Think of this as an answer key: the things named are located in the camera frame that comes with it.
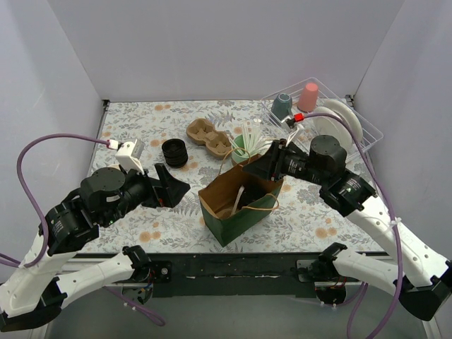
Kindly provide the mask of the green paper bag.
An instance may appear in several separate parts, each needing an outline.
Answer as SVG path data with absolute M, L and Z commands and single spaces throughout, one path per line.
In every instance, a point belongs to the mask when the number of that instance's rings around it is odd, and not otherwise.
M 236 164 L 198 192 L 204 222 L 223 247 L 278 209 L 283 180 L 260 179 L 243 170 L 259 159 Z

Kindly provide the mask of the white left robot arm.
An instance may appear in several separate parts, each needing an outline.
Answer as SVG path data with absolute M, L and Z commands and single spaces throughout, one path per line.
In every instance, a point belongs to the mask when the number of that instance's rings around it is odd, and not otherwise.
M 105 285 L 125 280 L 148 282 L 154 275 L 148 255 L 139 245 L 125 246 L 116 256 L 75 273 L 63 266 L 88 242 L 139 206 L 174 208 L 189 191 L 189 184 L 174 178 L 163 164 L 158 177 L 135 169 L 103 167 L 85 178 L 45 217 L 26 261 L 37 258 L 44 240 L 44 256 L 27 268 L 17 268 L 1 284 L 1 331 L 39 328 L 54 320 L 70 303 Z

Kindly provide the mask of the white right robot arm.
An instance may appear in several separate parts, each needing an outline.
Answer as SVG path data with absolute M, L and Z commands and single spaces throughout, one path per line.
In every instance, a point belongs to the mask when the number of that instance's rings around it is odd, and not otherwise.
M 376 190 L 346 168 L 346 155 L 332 136 L 315 137 L 308 153 L 280 139 L 243 170 L 272 182 L 290 176 L 319 185 L 319 196 L 326 205 L 364 230 L 402 265 L 399 268 L 333 243 L 304 269 L 304 274 L 315 280 L 354 278 L 390 295 L 401 283 L 397 296 L 401 305 L 416 318 L 431 320 L 451 296 L 451 261 L 428 247 L 402 222 L 392 222 Z

